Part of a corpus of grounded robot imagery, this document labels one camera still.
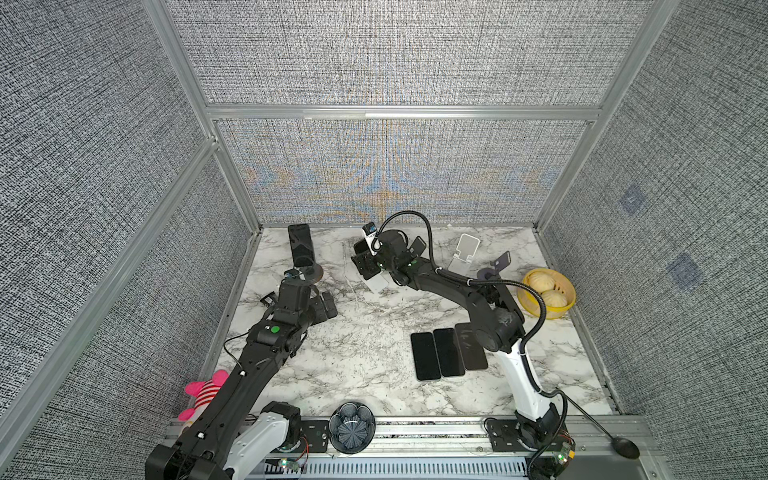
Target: blue sticker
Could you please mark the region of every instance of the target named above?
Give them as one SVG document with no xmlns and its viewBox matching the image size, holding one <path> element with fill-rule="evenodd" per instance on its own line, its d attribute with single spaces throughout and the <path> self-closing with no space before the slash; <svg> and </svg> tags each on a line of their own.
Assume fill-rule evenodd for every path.
<svg viewBox="0 0 768 480">
<path fill-rule="evenodd" d="M 681 253 L 669 265 L 667 273 L 672 277 L 672 281 L 677 284 L 677 288 L 684 291 L 691 291 L 704 281 L 704 274 L 690 257 L 689 253 Z"/>
<path fill-rule="evenodd" d="M 624 207 L 630 215 L 635 215 L 645 202 L 645 195 L 637 184 L 629 186 L 624 196 L 619 200 L 619 204 Z"/>
</svg>

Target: gray fabric wall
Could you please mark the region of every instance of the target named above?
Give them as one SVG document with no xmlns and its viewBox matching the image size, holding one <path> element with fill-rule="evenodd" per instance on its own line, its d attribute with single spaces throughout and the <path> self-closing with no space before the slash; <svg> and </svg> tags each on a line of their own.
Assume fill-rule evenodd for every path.
<svg viewBox="0 0 768 480">
<path fill-rule="evenodd" d="M 0 26 L 2 415 L 203 135 L 139 0 Z"/>
<path fill-rule="evenodd" d="M 583 121 L 222 120 L 264 222 L 533 223 Z"/>
<path fill-rule="evenodd" d="M 598 104 L 652 0 L 169 0 L 206 97 Z"/>
<path fill-rule="evenodd" d="M 144 478 L 187 408 L 249 230 L 211 160 L 2 477 Z"/>
<path fill-rule="evenodd" d="M 768 5 L 684 0 L 543 237 L 679 480 L 768 478 Z"/>
</svg>

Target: gray panel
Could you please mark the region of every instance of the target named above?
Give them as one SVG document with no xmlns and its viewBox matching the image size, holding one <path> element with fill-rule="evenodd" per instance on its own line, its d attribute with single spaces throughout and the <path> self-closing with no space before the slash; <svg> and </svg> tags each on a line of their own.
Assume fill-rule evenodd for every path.
<svg viewBox="0 0 768 480">
<path fill-rule="evenodd" d="M 0 415 L 202 134 L 139 2 L 5 2 Z"/>
<path fill-rule="evenodd" d="M 3 479 L 144 478 L 187 407 L 249 236 L 211 160 Z"/>
<path fill-rule="evenodd" d="M 597 104 L 651 0 L 170 0 L 211 103 Z"/>
<path fill-rule="evenodd" d="M 581 121 L 225 120 L 265 223 L 533 222 Z"/>
<path fill-rule="evenodd" d="M 684 0 L 544 238 L 676 478 L 768 478 L 768 8 Z"/>
</svg>

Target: plush toy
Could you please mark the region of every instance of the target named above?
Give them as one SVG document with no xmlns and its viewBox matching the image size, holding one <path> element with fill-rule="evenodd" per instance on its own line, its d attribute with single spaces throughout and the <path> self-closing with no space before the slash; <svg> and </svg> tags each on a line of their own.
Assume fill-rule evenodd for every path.
<svg viewBox="0 0 768 480">
<path fill-rule="evenodd" d="M 184 387 L 184 391 L 194 397 L 194 407 L 179 414 L 179 420 L 184 422 L 181 427 L 182 432 L 200 417 L 210 401 L 219 392 L 221 386 L 227 381 L 229 375 L 226 370 L 218 370 L 207 382 L 192 382 Z"/>
</svg>

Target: white marble pattern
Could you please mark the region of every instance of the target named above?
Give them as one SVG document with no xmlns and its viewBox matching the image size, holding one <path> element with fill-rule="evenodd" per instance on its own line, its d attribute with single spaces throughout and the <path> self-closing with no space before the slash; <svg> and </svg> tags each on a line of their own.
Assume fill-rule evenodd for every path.
<svg viewBox="0 0 768 480">
<path fill-rule="evenodd" d="M 411 239 L 419 235 L 426 240 L 423 227 L 403 230 Z M 528 270 L 545 266 L 531 229 L 514 227 L 435 228 L 438 265 L 450 264 L 462 233 L 482 241 L 472 272 L 505 250 L 511 253 L 511 265 L 502 273 L 504 278 L 520 280 Z M 466 310 L 391 280 L 387 290 L 371 293 L 349 259 L 353 244 L 361 238 L 358 228 L 313 228 L 312 237 L 316 259 L 326 272 L 318 287 L 333 294 L 339 315 L 310 327 L 298 355 L 272 378 L 253 412 L 279 400 L 300 407 L 303 415 L 331 415 L 350 399 L 367 404 L 375 415 L 514 412 L 504 373 L 491 353 L 486 354 L 486 370 L 435 382 L 419 382 L 415 377 L 410 334 L 468 322 Z M 277 290 L 283 272 L 292 264 L 287 229 L 265 229 L 227 338 L 245 333 L 261 318 L 266 307 L 259 299 Z M 534 323 L 533 316 L 527 315 L 526 329 Z M 227 346 L 238 356 L 244 343 L 245 337 Z M 589 413 L 611 413 L 570 320 L 548 320 L 529 349 L 545 388 L 560 386 Z M 234 361 L 222 352 L 218 367 L 231 371 L 233 366 Z"/>
</svg>

